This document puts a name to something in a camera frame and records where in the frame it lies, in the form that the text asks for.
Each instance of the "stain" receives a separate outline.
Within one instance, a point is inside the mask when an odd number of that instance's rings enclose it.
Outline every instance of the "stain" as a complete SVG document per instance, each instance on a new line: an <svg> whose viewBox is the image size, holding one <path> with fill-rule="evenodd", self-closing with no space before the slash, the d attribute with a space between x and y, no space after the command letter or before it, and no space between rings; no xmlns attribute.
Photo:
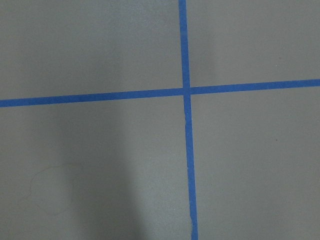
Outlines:
<svg viewBox="0 0 320 240"><path fill-rule="evenodd" d="M20 208L26 210L36 205L47 215L56 216L67 211L74 197L74 180L83 172L78 163L66 163L47 167L30 180L29 194L19 200Z"/></svg>

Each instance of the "horizontal blue line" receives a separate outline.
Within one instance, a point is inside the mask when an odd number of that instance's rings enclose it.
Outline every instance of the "horizontal blue line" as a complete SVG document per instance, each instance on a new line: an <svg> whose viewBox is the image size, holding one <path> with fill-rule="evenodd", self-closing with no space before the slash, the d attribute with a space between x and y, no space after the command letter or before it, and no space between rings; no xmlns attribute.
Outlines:
<svg viewBox="0 0 320 240"><path fill-rule="evenodd" d="M110 93L94 93L83 95L65 95L65 96L47 96L47 97L32 97L19 99L0 100L0 108L3 107L18 107L32 105L47 105L47 104L67 104L81 102L96 102L121 99L143 99L155 97L182 96L182 88L142 90L142 91L124 91Z"/></svg>
<svg viewBox="0 0 320 240"><path fill-rule="evenodd" d="M196 87L191 87L191 94L192 95L216 94L216 93L258 91L258 90L271 90L271 89L306 88L306 87L319 87L319 86L320 86L320 79L272 81L272 82L243 83L243 84L217 85L217 86L196 86Z"/></svg>
<svg viewBox="0 0 320 240"><path fill-rule="evenodd" d="M243 83L243 84L217 85L217 86L196 86L196 87L191 87L190 91L192 95L197 95L197 94L231 93L231 92L272 90L272 89L306 88L306 87L320 87L320 79ZM0 108L32 106L32 105L47 105L47 104L67 104L67 103L81 103L81 102L110 101L110 100L121 100L121 99L144 99L144 98L170 97L170 96L183 96L183 95L184 95L183 88L169 88L169 89L142 90L142 91L93 93L93 94L83 94L83 95L31 97L31 98L0 100Z"/></svg>

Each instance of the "blue line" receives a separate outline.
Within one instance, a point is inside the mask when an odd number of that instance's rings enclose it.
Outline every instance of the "blue line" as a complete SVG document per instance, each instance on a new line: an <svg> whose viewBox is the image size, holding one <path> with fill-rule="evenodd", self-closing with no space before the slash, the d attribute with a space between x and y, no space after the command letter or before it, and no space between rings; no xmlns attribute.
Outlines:
<svg viewBox="0 0 320 240"><path fill-rule="evenodd" d="M319 87L319 86L320 86L320 79L272 81L272 82L259 82L259 83L218 85L218 86L197 86L197 87L191 87L191 94L192 95L216 94L216 93L258 91L258 90L271 90L271 89L306 88L306 87Z"/></svg>
<svg viewBox="0 0 320 240"><path fill-rule="evenodd" d="M31 105L96 102L96 101L108 101L108 100L120 100L120 99L142 99L142 98L169 97L169 96L182 96L182 95L183 95L182 88L171 88L171 89L157 89L157 90L143 90L143 91L95 93L95 94L83 94L83 95L32 97L32 98L0 100L0 108L31 106Z"/></svg>
<svg viewBox="0 0 320 240"><path fill-rule="evenodd" d="M192 131L192 107L189 71L187 3L179 0L180 43L183 85L183 106L185 117L186 164L188 174L189 210L191 218L191 240L198 240L197 198L194 162L194 141Z"/></svg>

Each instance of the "gray floor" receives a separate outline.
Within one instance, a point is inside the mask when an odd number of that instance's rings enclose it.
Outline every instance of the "gray floor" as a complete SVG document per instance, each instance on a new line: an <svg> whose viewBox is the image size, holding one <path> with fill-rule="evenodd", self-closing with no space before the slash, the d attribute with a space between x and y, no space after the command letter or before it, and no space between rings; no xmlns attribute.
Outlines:
<svg viewBox="0 0 320 240"><path fill-rule="evenodd" d="M320 78L319 1L187 1L192 86ZM0 99L182 87L178 1L0 0ZM192 96L199 240L320 239L320 88ZM191 237L182 96L0 108L0 239Z"/></svg>

